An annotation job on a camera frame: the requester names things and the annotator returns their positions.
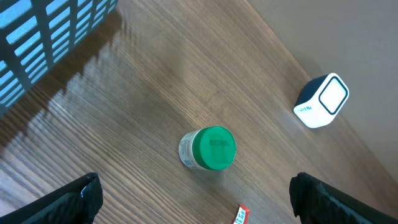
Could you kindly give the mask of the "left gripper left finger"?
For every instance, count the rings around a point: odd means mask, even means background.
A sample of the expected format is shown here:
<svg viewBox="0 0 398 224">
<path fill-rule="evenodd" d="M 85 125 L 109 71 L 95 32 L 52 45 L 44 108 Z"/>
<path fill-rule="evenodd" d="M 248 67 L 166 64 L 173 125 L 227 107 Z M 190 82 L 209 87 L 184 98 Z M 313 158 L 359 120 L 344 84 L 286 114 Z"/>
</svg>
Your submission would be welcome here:
<svg viewBox="0 0 398 224">
<path fill-rule="evenodd" d="M 1 223 L 93 223 L 102 205 L 100 177 L 90 172 L 1 217 Z"/>
</svg>

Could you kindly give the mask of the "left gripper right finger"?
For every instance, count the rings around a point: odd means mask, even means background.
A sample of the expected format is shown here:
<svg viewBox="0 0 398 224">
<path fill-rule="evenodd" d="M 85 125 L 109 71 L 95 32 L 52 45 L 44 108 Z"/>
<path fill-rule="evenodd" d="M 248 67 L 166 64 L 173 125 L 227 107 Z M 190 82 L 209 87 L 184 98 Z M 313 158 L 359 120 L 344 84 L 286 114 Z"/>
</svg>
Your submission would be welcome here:
<svg viewBox="0 0 398 224">
<path fill-rule="evenodd" d="M 290 202 L 302 223 L 397 223 L 397 219 L 300 172 L 291 178 Z"/>
</svg>

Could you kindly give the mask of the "green lid spice jar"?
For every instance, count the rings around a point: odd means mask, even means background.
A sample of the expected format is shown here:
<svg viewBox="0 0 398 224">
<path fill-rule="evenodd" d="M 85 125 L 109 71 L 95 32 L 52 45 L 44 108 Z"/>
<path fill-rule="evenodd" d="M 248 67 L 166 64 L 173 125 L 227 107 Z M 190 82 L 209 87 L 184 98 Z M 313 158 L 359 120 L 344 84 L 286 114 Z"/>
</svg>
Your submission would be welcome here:
<svg viewBox="0 0 398 224">
<path fill-rule="evenodd" d="M 178 145 L 182 163 L 191 169 L 225 170 L 235 160 L 236 141 L 222 126 L 212 126 L 184 135 Z"/>
</svg>

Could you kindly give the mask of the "grey plastic mesh basket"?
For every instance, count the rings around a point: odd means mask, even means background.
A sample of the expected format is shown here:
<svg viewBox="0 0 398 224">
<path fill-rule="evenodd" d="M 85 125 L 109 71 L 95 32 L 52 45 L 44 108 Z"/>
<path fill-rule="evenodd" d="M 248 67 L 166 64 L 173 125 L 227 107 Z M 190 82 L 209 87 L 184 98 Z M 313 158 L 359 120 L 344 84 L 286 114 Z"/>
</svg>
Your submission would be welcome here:
<svg viewBox="0 0 398 224">
<path fill-rule="evenodd" d="M 1 113 L 103 23 L 117 3 L 1 1 Z"/>
</svg>

